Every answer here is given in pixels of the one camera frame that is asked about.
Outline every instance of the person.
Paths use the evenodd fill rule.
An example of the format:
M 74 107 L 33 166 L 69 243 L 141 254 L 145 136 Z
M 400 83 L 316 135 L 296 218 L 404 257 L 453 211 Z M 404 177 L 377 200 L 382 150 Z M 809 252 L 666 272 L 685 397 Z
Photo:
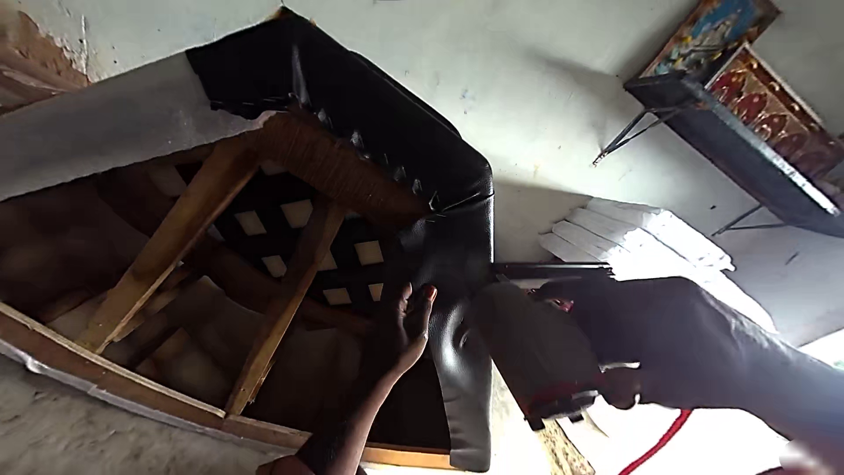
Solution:
M 360 375 L 340 420 L 316 431 L 294 456 L 260 466 L 257 475 L 354 475 L 360 468 L 366 437 L 392 387 L 422 356 L 428 344 L 430 312 L 436 287 L 413 292 L 410 283 L 379 315 L 364 348 Z
M 600 392 L 613 406 L 742 409 L 844 473 L 844 371 L 781 341 L 694 282 L 553 282 L 538 298 L 572 301 L 571 315 L 602 365 L 639 363 L 604 372 Z
M 387 306 L 385 325 L 376 326 L 374 348 L 381 352 L 365 350 L 361 384 L 346 418 L 311 436 L 295 456 L 260 467 L 259 474 L 363 473 L 360 457 L 378 408 L 427 342 L 436 289 L 412 294 L 407 284 Z M 599 389 L 613 406 L 743 409 L 844 473 L 844 372 L 780 341 L 694 282 L 551 282 L 535 296 L 571 302 L 571 315 L 599 362 L 610 368 Z M 633 362 L 639 367 L 617 367 Z

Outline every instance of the religious painting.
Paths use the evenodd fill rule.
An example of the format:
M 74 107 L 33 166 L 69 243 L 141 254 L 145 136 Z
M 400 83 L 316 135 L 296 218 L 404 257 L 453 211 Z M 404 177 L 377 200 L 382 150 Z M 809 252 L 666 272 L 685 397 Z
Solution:
M 753 42 L 779 13 L 771 0 L 702 0 L 641 76 L 685 71 L 705 80 L 715 60 Z

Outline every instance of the black fabric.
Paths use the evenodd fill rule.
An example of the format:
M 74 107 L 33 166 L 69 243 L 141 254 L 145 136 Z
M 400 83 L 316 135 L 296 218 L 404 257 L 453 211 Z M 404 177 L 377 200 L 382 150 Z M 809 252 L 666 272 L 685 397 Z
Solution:
M 381 243 L 381 251 L 389 254 L 384 256 L 384 265 L 366 266 L 369 269 L 360 269 L 356 275 L 338 260 L 338 270 L 320 272 L 315 287 L 347 287 L 355 278 L 378 280 L 381 272 L 387 274 L 380 280 L 385 284 L 384 300 L 404 281 L 438 287 L 430 357 L 451 434 L 451 464 L 486 471 L 490 465 L 491 363 L 479 339 L 467 332 L 463 313 L 490 274 L 489 163 L 444 117 L 375 65 L 288 10 L 278 19 L 194 48 L 187 57 L 212 108 L 255 118 L 298 101 L 335 135 L 349 139 L 364 158 L 381 164 L 389 177 L 431 203 L 433 216 L 399 233 L 398 254 L 390 254 Z M 239 202 L 236 199 L 231 207 Z M 237 232 L 223 229 L 237 226 L 232 216 L 227 211 L 218 220 L 224 236 Z M 238 251 L 249 258 L 248 246 Z M 265 271 L 255 259 L 260 256 L 253 255 L 251 261 Z M 364 285 L 349 288 L 353 302 L 354 295 L 363 295 Z M 401 388 L 396 390 L 396 397 L 402 399 Z

